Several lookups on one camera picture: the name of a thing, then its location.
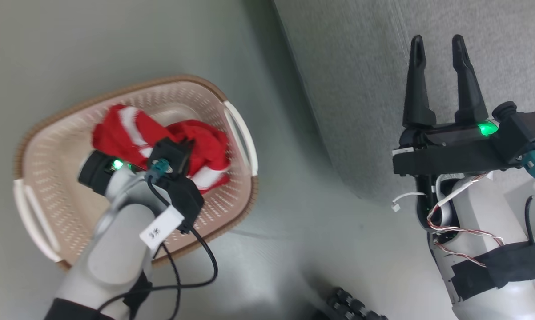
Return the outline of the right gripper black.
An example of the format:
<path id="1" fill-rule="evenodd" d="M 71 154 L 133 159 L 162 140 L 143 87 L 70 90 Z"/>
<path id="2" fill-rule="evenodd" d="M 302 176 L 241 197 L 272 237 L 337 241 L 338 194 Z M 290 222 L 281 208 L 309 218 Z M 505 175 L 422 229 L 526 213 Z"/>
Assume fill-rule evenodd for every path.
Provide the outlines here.
<path id="1" fill-rule="evenodd" d="M 458 76 L 458 111 L 455 123 L 436 125 L 426 91 L 426 55 L 421 35 L 412 38 L 408 61 L 399 148 L 393 150 L 393 171 L 398 176 L 491 172 L 501 160 L 490 136 L 498 126 L 488 119 L 474 67 L 462 35 L 452 38 L 453 67 Z"/>

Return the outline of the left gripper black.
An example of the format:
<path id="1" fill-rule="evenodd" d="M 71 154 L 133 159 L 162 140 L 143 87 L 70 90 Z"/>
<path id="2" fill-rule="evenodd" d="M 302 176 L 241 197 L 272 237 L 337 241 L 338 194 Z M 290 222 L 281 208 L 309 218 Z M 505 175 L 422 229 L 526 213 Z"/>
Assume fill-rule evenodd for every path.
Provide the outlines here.
<path id="1" fill-rule="evenodd" d="M 89 154 L 78 174 L 80 184 L 104 197 L 116 197 L 132 179 L 133 172 L 123 160 L 99 150 Z"/>

